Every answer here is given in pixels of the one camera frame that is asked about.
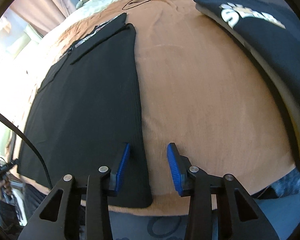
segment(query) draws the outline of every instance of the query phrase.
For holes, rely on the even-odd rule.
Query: folded black garment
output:
[[[130,143],[124,183],[109,205],[145,208],[152,203],[141,128],[134,58],[136,31],[126,13],[96,26],[53,65],[32,104],[25,135],[41,153],[52,184],[65,174],[88,177],[110,166]],[[22,143],[18,172],[49,186],[32,150]]]
[[[256,59],[282,98],[292,154],[300,171],[300,21],[287,8],[259,0],[194,0]]]

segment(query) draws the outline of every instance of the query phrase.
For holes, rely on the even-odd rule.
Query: black sleeve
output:
[[[0,200],[0,226],[10,239],[17,239],[23,226],[20,226],[15,206]]]

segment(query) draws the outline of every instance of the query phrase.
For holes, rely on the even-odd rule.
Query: pink curtain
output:
[[[70,0],[15,0],[10,8],[42,36],[75,11]]]

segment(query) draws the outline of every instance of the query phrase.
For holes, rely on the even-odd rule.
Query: hand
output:
[[[6,180],[0,181],[0,200],[4,201],[4,196],[3,196],[3,193],[2,193],[2,188],[4,188],[4,192],[7,195],[11,196],[12,189],[11,189],[11,184],[10,184],[10,181],[9,181],[8,178]]]

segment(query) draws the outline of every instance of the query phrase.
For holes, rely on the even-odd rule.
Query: person's arm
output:
[[[15,206],[5,202],[2,188],[6,194],[11,195],[10,181],[0,181],[0,226],[8,236],[18,236],[23,227],[19,224]]]

